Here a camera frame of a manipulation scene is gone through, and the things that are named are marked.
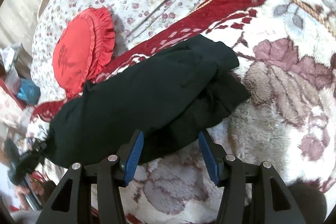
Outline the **person left hand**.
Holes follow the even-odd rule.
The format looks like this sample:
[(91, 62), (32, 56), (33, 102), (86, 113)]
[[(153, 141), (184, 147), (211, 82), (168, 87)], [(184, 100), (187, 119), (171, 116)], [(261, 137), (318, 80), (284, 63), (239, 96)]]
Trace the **person left hand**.
[(46, 204), (47, 200), (56, 188), (56, 184), (53, 181), (41, 182), (35, 180), (34, 178), (31, 178), (30, 180), (30, 188), (26, 188), (21, 185), (14, 187), (15, 195), (20, 200), (22, 210), (31, 210), (31, 206), (26, 200), (26, 195), (28, 195), (31, 190), (35, 192), (35, 194), (38, 196), (38, 200), (43, 206)]

